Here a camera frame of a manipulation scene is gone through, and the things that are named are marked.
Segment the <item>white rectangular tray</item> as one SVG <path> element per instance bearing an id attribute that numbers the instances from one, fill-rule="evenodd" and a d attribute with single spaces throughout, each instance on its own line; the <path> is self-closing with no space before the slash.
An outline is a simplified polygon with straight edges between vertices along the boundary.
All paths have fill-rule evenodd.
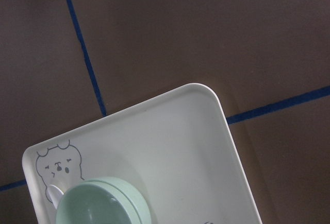
<path id="1" fill-rule="evenodd" d="M 190 83 L 28 147 L 22 167 L 38 223 L 46 190 L 116 177 L 144 197 L 152 223 L 261 223 L 215 92 Z"/>

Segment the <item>green bowl on tray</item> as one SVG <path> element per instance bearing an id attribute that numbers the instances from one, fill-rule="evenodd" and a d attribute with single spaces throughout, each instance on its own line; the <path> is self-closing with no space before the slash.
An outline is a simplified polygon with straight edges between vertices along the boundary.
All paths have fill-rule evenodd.
<path id="1" fill-rule="evenodd" d="M 116 177 L 99 177 L 84 181 L 84 183 L 108 184 L 123 194 L 135 209 L 140 223 L 152 223 L 151 212 L 142 194 L 130 183 Z"/>

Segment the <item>white plastic spoon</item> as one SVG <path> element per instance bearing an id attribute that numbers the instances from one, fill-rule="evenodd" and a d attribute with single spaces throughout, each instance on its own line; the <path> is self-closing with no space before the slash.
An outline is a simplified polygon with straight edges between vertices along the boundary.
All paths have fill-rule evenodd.
<path id="1" fill-rule="evenodd" d="M 54 208 L 57 209 L 60 200 L 64 196 L 65 187 L 63 185 L 50 184 L 47 188 L 47 192 L 50 196 L 51 202 L 54 205 Z"/>

